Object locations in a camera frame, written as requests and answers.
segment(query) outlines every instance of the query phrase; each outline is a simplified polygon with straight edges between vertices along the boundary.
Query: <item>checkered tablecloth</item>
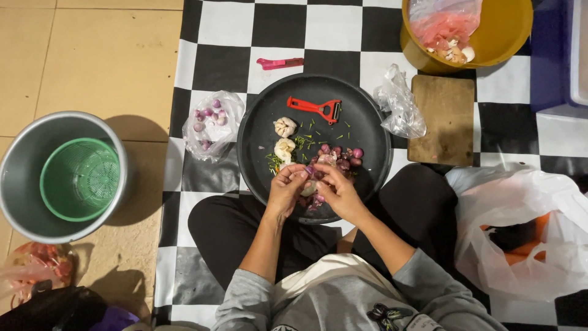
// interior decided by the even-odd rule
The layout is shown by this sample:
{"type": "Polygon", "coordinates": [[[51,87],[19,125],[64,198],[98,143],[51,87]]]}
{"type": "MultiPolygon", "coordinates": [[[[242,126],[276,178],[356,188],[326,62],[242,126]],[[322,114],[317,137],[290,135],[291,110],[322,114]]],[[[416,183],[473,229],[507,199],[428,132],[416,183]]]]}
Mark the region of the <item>checkered tablecloth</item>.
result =
{"type": "MultiPolygon", "coordinates": [[[[236,92],[250,104],[269,84],[311,72],[341,77],[368,93],[396,63],[410,80],[418,71],[399,45],[401,0],[185,0],[165,167],[154,322],[211,327],[224,292],[188,232],[194,205],[207,196],[247,194],[235,144],[219,164],[196,161],[184,149],[182,125],[213,91],[236,92]],[[262,71],[258,58],[304,57],[302,67],[262,71]]],[[[495,67],[453,77],[476,84],[476,166],[523,162],[571,176],[588,174],[588,121],[535,115],[529,108],[528,43],[495,67]]],[[[407,141],[393,137],[389,179],[409,162],[407,141]]],[[[343,233],[352,226],[339,221],[343,233]]],[[[550,303],[489,297],[484,304],[509,330],[588,330],[588,291],[550,303]]]]}

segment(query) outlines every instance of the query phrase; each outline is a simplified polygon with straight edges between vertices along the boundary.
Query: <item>black tray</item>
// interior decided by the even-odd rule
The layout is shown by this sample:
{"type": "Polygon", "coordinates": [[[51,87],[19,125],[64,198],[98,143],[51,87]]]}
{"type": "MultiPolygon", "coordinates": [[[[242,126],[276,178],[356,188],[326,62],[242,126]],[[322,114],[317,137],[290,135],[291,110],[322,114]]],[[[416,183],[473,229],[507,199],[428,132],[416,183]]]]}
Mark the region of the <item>black tray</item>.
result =
{"type": "MultiPolygon", "coordinates": [[[[379,107],[361,88],[335,77],[313,74],[296,74],[282,78],[263,90],[248,107],[239,127],[237,153],[239,167],[245,183],[253,195],[263,204],[268,203],[270,182],[273,174],[269,171],[266,155],[280,139],[274,131],[273,122],[280,117],[289,117],[302,128],[291,136],[312,135],[316,142],[327,141],[331,146],[362,148],[363,165],[356,169],[355,189],[365,202],[384,183],[391,162],[390,135],[380,126],[383,117],[379,107]],[[329,100],[342,101],[339,122],[329,125],[319,114],[295,110],[286,106],[288,97],[322,104],[329,100]],[[315,121],[309,131],[309,124],[315,121]]],[[[302,163],[302,153],[308,163],[316,155],[319,144],[297,151],[297,161],[302,163]]],[[[328,204],[315,211],[296,205],[291,219],[306,224],[324,224],[340,220],[328,204]]]]}

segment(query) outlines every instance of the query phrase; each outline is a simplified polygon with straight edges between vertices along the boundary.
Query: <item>gray sweatshirt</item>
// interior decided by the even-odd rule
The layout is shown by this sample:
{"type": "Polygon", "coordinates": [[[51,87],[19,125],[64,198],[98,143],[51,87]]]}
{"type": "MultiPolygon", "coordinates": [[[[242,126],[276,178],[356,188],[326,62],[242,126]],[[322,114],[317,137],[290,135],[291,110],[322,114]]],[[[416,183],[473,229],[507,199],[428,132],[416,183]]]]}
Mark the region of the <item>gray sweatshirt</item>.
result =
{"type": "Polygon", "coordinates": [[[506,331],[472,292],[420,249],[393,281],[407,302],[360,277],[342,276],[281,303],[271,316],[273,285],[237,269],[211,331],[506,331]]]}

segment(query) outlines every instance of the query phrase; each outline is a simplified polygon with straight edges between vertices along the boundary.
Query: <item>person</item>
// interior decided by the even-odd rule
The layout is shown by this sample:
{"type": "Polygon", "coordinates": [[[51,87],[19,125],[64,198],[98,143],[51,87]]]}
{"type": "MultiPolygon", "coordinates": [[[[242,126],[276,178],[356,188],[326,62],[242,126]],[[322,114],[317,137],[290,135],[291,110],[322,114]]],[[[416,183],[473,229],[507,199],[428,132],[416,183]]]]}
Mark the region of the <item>person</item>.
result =
{"type": "Polygon", "coordinates": [[[457,197],[441,175],[407,165],[366,206],[340,172],[315,165],[319,194],[355,226],[338,241],[331,227],[288,220],[304,167],[277,174],[267,207],[241,194],[192,210],[189,231],[226,290],[212,330],[506,330],[450,275],[457,197]]]}

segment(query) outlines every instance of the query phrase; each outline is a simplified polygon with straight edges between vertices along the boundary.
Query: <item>hand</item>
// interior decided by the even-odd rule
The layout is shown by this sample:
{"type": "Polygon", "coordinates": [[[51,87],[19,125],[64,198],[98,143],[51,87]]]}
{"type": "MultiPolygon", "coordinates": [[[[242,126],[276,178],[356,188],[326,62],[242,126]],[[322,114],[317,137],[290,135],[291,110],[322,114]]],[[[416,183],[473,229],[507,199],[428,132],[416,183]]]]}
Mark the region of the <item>hand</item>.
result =
{"type": "Polygon", "coordinates": [[[294,206],[308,178],[304,171],[304,164],[292,164],[280,170],[272,179],[272,187],[269,190],[268,206],[264,216],[276,219],[283,224],[294,211],[294,206]]]}
{"type": "Polygon", "coordinates": [[[315,164],[314,167],[327,174],[322,181],[316,183],[316,188],[337,215],[355,226],[371,215],[353,184],[336,168],[324,164],[315,164]],[[335,192],[323,182],[335,186],[335,192]]]}

